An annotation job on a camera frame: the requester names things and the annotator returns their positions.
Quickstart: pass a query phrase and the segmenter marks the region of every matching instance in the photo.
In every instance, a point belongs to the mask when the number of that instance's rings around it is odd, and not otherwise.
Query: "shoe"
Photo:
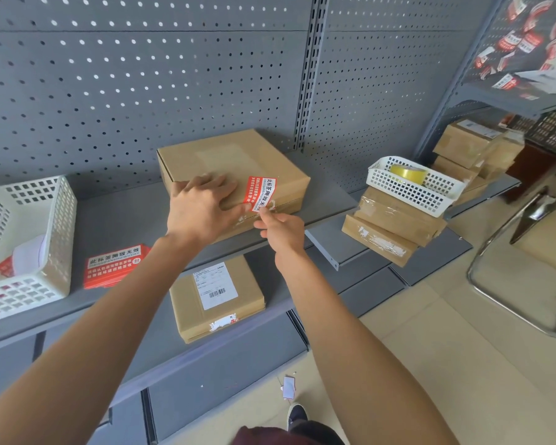
[[[290,425],[292,425],[293,422],[297,420],[306,421],[308,419],[309,418],[307,417],[307,412],[302,405],[298,403],[290,405],[290,409],[288,410],[288,417],[286,418],[286,431],[290,431]]]

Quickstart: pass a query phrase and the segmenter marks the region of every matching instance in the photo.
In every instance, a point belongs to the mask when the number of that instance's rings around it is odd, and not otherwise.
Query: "tiled floor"
[[[491,200],[449,226],[477,248],[517,208]],[[556,445],[556,339],[468,286],[465,271],[474,254],[395,295],[362,321],[420,381],[462,444]],[[553,321],[556,272],[506,241],[487,253],[477,277],[541,321]],[[280,391],[284,374],[297,379],[297,401],[311,418],[345,438],[310,352],[168,443],[227,444],[242,425],[283,428],[289,407]]]

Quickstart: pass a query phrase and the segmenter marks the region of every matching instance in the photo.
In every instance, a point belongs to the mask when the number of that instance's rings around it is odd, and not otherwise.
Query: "hand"
[[[171,186],[171,207],[167,219],[167,235],[180,241],[194,240],[200,247],[214,242],[220,234],[237,223],[251,204],[222,210],[222,199],[237,187],[236,181],[225,183],[226,176],[214,179],[210,175],[196,176]]]
[[[305,224],[301,218],[273,214],[268,208],[261,208],[259,216],[261,220],[256,220],[253,226],[262,230],[259,232],[260,236],[267,239],[276,252],[276,266],[279,270],[293,257],[305,255]]]

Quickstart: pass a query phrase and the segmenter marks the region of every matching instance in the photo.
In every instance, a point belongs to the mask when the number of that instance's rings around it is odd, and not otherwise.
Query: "packing tape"
[[[422,185],[426,178],[427,171],[422,168],[412,167],[411,165],[393,164],[390,170],[394,175],[401,176],[413,183]]]

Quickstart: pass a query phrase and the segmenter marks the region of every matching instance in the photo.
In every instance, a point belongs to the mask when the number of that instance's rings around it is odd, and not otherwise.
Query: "right hand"
[[[305,224],[294,215],[273,214],[268,208],[259,210],[261,220],[253,223],[262,230],[260,236],[268,240],[276,252],[276,266],[280,270],[293,257],[304,256]]]

